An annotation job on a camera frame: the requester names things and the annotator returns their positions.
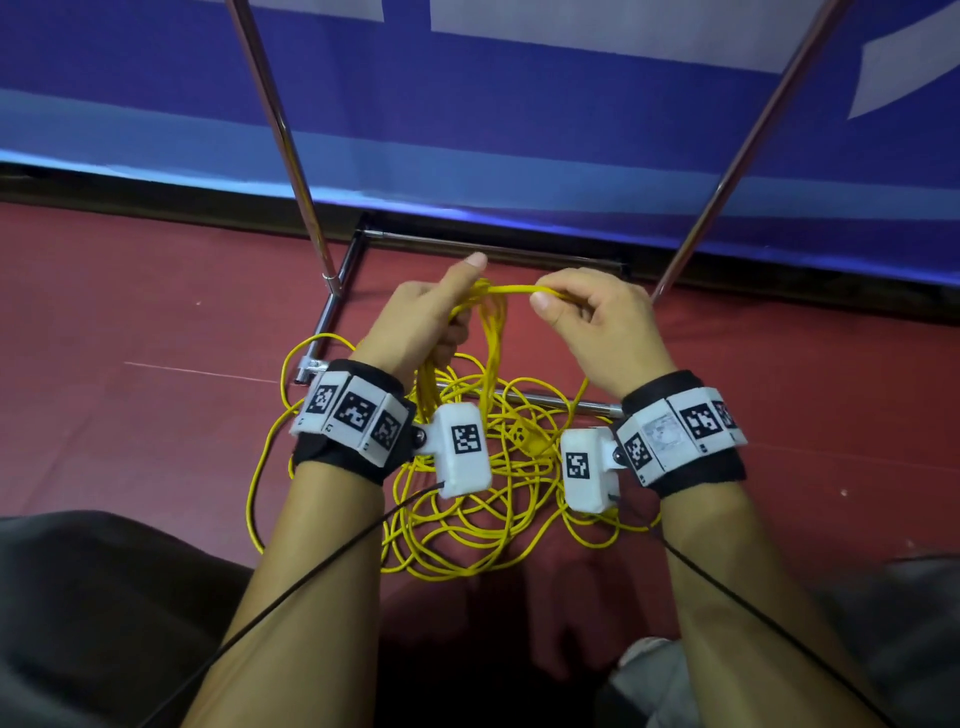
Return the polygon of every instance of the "light blue stripe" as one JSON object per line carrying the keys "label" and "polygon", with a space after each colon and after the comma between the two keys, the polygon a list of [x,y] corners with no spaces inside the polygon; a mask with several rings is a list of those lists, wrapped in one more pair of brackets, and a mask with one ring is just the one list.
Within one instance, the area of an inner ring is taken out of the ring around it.
{"label": "light blue stripe", "polygon": [[[298,133],[318,201],[461,217],[487,207],[694,214],[708,173],[522,158]],[[291,197],[266,127],[0,89],[0,160]],[[744,217],[960,220],[960,190],[751,177]]]}

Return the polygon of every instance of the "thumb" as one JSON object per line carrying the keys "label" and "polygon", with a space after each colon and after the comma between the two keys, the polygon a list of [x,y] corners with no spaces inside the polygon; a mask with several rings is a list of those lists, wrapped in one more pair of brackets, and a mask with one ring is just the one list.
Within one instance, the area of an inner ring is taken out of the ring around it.
{"label": "thumb", "polygon": [[486,267],[485,255],[470,254],[465,260],[450,266],[441,281],[430,291],[431,298],[445,313],[449,313],[464,298],[470,287],[480,279],[480,274]]}
{"label": "thumb", "polygon": [[568,346],[573,346],[574,339],[583,335],[589,324],[580,317],[580,312],[573,303],[561,301],[556,296],[538,291],[530,296],[530,305]]}

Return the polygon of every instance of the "metal frame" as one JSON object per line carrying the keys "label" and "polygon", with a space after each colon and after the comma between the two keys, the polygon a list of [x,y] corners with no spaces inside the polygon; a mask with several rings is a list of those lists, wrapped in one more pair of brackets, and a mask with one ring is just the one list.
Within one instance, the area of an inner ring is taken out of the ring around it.
{"label": "metal frame", "polygon": [[[720,182],[713,190],[707,204],[705,205],[697,221],[690,229],[683,244],[674,254],[663,273],[657,287],[654,290],[653,301],[656,303],[680,277],[686,263],[690,260],[697,246],[703,240],[709,226],[719,216],[727,200],[733,194],[737,184],[742,179],[750,163],[756,155],[763,137],[769,131],[773,121],[786,106],[790,96],[800,84],[806,71],[814,62],[817,54],[826,44],[830,33],[837,26],[843,14],[852,4],[852,0],[828,0],[817,12],[816,17],[810,24],[809,29],[794,53],[786,70],[780,78],[780,83],[774,90],[766,106],[757,118],[753,128],[747,135],[739,151],[733,158],[727,171],[720,178]],[[273,72],[270,69],[270,63],[267,60],[267,54],[263,48],[263,41],[256,27],[256,21],[250,8],[250,0],[227,0],[230,16],[233,18],[233,25],[236,29],[240,44],[243,47],[244,55],[253,75],[256,84],[257,93],[260,96],[260,102],[267,114],[271,129],[274,132],[276,146],[283,157],[283,163],[287,170],[287,176],[290,178],[290,184],[293,186],[294,197],[297,199],[297,206],[300,209],[300,216],[306,226],[307,234],[313,243],[317,256],[320,259],[321,267],[324,273],[324,281],[329,290],[329,296],[321,313],[320,320],[314,329],[314,334],[326,333],[331,331],[336,323],[337,316],[344,305],[347,293],[349,291],[350,281],[360,262],[363,253],[367,248],[369,239],[381,241],[394,241],[395,243],[443,243],[447,247],[457,246],[466,247],[467,243],[460,243],[452,240],[438,241],[433,238],[419,237],[416,235],[404,235],[388,231],[367,230],[363,222],[354,232],[350,240],[347,254],[344,257],[343,265],[337,272],[337,266],[333,262],[329,246],[324,238],[320,221],[317,218],[317,210],[314,206],[313,197],[310,194],[310,187],[307,184],[306,176],[303,174],[303,165],[300,163],[300,155],[297,153],[297,147],[294,144],[293,133],[286,121],[286,115],[283,112],[283,106],[280,103],[279,94],[276,91],[276,82]],[[588,258],[581,258],[575,255],[556,255],[550,253],[537,252],[513,252],[507,248],[496,246],[471,246],[473,250],[485,250],[493,255],[508,256],[517,262],[518,257],[530,262],[536,262],[546,267],[562,267],[570,264],[590,264],[595,265],[596,261]],[[618,264],[611,263],[611,266],[618,267]],[[300,360],[294,381],[297,384],[306,384],[315,374],[326,369],[327,362],[323,360],[325,341],[312,343],[307,349],[306,355]],[[519,395],[511,392],[507,400],[514,403],[522,403]],[[538,404],[551,408],[564,408],[562,400],[548,395],[524,394],[532,404]],[[623,416],[623,411],[618,404],[607,404],[604,402],[581,401],[577,406],[578,414],[600,415],[612,419]]]}

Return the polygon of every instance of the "forearm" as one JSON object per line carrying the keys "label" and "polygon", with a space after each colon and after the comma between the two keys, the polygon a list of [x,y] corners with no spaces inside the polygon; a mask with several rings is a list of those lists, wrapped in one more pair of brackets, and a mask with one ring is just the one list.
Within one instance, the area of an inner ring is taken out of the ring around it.
{"label": "forearm", "polygon": [[[702,485],[665,498],[663,534],[869,694],[813,599],[784,570],[746,493]],[[873,726],[845,688],[673,556],[670,578],[697,703],[720,726]]]}
{"label": "forearm", "polygon": [[[383,491],[306,462],[227,638],[338,546],[383,515]],[[372,722],[380,534],[345,553],[207,674],[183,725],[362,726]]]}

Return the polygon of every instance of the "person's left arm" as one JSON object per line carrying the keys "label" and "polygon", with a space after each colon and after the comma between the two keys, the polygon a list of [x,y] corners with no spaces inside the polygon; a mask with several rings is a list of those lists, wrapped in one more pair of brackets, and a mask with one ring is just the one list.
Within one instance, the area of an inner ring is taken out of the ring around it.
{"label": "person's left arm", "polygon": [[[449,363],[467,339],[453,307],[486,258],[457,263],[437,284],[402,284],[351,358],[398,378],[432,357]],[[304,462],[263,560],[225,639],[338,546],[383,515],[380,483],[326,463]],[[372,723],[379,620],[380,532],[305,584],[207,674],[185,728],[282,725],[340,728]]]}

